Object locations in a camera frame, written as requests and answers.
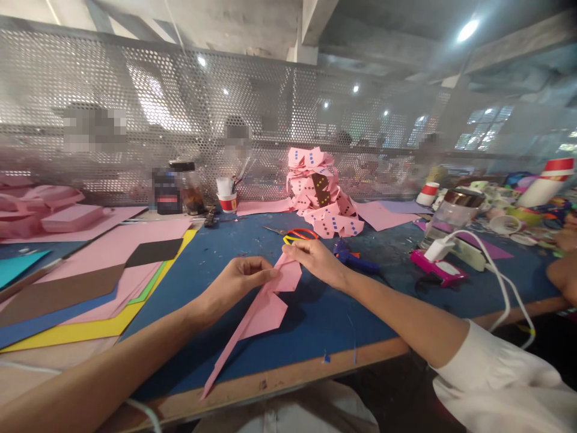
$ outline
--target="yellow scissors handle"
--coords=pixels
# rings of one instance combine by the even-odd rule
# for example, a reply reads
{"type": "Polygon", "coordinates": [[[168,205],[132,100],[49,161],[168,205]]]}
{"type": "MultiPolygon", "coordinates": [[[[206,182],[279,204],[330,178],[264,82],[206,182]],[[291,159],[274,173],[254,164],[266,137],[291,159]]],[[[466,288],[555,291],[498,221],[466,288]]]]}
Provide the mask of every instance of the yellow scissors handle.
{"type": "Polygon", "coordinates": [[[292,236],[285,236],[285,237],[283,238],[284,243],[287,244],[287,245],[290,245],[290,242],[289,242],[289,241],[300,241],[300,240],[301,240],[301,239],[299,239],[299,238],[293,238],[292,236]]]}

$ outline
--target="forearm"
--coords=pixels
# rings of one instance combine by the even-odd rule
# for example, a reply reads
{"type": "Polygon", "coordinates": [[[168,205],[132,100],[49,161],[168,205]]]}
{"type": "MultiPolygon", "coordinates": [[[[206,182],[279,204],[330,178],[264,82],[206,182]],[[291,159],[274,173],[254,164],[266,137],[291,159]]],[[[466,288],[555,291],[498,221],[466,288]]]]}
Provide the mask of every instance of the forearm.
{"type": "Polygon", "coordinates": [[[340,289],[387,323],[433,368],[445,366],[467,337],[467,321],[357,272],[348,272],[340,289]]]}
{"type": "Polygon", "coordinates": [[[577,307],[577,250],[549,265],[547,276],[573,306],[577,307]]]}
{"type": "Polygon", "coordinates": [[[195,301],[0,408],[3,431],[92,432],[213,321],[195,301]]]}

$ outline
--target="scissors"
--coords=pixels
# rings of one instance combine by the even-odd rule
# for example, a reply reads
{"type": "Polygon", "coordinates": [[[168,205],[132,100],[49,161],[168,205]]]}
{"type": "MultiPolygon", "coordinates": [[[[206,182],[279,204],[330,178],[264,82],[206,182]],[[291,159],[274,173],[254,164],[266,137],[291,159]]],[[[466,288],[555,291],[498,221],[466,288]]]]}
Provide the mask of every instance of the scissors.
{"type": "Polygon", "coordinates": [[[278,233],[281,236],[284,236],[283,241],[287,245],[290,245],[289,241],[298,241],[299,239],[304,239],[306,241],[312,241],[313,239],[319,238],[315,232],[313,232],[311,230],[307,230],[307,229],[278,230],[278,229],[273,229],[272,227],[269,227],[269,226],[263,226],[263,227],[266,229],[272,230],[273,232],[278,233]],[[303,235],[303,233],[311,235],[312,238],[303,235]]]}

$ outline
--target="hand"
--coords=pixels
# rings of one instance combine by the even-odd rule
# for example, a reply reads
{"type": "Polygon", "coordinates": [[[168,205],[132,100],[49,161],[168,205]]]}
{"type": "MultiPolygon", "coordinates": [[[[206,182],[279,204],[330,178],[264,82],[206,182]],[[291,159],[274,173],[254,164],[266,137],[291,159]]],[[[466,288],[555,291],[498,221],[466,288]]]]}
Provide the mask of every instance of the hand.
{"type": "Polygon", "coordinates": [[[565,225],[563,228],[568,230],[577,230],[577,216],[574,216],[572,213],[568,214],[565,217],[565,225]]]}
{"type": "Polygon", "coordinates": [[[553,236],[556,240],[557,246],[566,253],[577,249],[577,231],[563,229],[553,236]]]}
{"type": "Polygon", "coordinates": [[[339,262],[321,241],[294,241],[292,245],[283,245],[282,252],[331,287],[346,289],[346,275],[351,270],[339,262]]]}
{"type": "Polygon", "coordinates": [[[216,322],[253,288],[277,275],[278,270],[262,257],[238,257],[232,259],[192,303],[200,306],[201,313],[216,322]]]}

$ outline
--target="teal paper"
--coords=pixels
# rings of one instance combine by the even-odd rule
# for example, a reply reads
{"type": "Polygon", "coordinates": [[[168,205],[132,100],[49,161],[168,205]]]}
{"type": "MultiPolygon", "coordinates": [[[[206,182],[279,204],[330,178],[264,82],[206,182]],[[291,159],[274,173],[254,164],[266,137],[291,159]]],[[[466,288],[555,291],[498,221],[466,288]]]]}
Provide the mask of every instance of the teal paper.
{"type": "Polygon", "coordinates": [[[48,253],[50,251],[0,260],[0,290],[48,253]]]}

